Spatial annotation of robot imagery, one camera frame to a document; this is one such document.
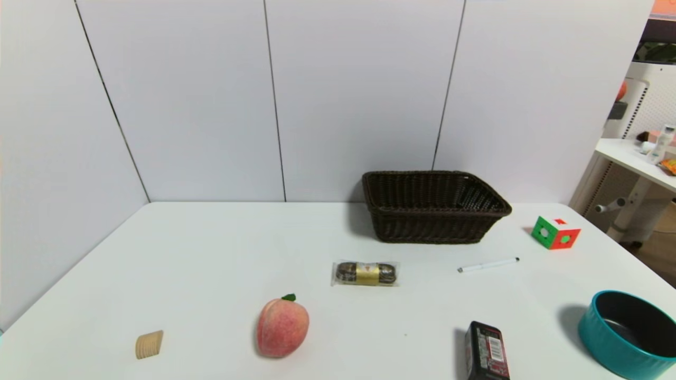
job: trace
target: white table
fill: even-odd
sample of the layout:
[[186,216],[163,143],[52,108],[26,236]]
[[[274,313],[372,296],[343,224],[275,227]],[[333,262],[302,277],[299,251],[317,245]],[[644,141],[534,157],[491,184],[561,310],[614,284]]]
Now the white table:
[[608,236],[620,241],[631,219],[638,211],[652,183],[656,183],[672,192],[676,192],[676,177],[669,176],[658,166],[649,163],[646,155],[632,140],[600,139],[596,152],[610,161],[639,175],[636,185],[627,197],[627,205],[617,214],[608,229]]
[[639,147],[632,140],[600,139],[596,151],[642,178],[676,193],[676,176],[669,176],[664,170],[649,163],[646,155],[639,153]]
[[[3,336],[0,379],[464,379],[472,320],[502,330],[513,379],[617,379],[577,337],[592,296],[628,291],[676,316],[676,291],[571,209],[513,206],[478,244],[411,245],[376,241],[363,204],[150,204]],[[532,239],[540,214],[580,224],[575,246]],[[401,286],[331,287],[342,258],[401,262]],[[291,292],[308,337],[260,358],[258,313]],[[136,338],[159,329],[160,355],[137,360]]]

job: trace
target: puzzle cube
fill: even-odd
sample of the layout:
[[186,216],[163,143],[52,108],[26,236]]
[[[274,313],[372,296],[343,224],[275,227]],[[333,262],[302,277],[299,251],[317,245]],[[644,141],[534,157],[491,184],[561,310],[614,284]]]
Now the puzzle cube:
[[573,246],[580,229],[569,225],[561,218],[537,218],[532,236],[549,250],[561,250]]

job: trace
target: red cube face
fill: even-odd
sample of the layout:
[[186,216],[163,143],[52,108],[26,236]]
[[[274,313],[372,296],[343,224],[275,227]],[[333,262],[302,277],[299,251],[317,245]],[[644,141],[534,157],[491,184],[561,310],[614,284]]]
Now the red cube face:
[[559,231],[554,238],[554,243],[550,247],[550,250],[561,250],[572,247],[579,234],[579,229]]

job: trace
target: desk leg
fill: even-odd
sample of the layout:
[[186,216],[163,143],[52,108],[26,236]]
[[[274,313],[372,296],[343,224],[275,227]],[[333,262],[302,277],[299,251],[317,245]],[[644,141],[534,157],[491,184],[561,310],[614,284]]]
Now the desk leg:
[[622,239],[622,236],[627,232],[631,219],[636,214],[636,211],[638,211],[638,208],[641,207],[643,198],[646,197],[650,185],[652,185],[652,182],[649,179],[642,176],[638,178],[636,185],[634,185],[631,194],[627,198],[627,205],[620,209],[620,213],[617,214],[615,220],[610,224],[610,228],[608,228],[607,234],[611,239],[615,241]]

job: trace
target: wall panel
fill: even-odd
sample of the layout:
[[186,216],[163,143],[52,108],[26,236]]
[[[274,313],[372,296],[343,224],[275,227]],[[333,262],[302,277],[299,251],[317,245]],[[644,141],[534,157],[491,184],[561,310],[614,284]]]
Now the wall panel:
[[509,201],[567,203],[652,0],[468,1],[435,169]]
[[2,305],[8,328],[147,203],[72,0],[4,0]]
[[151,201],[284,200],[262,0],[78,4]]
[[432,167],[462,0],[268,0],[289,201]]

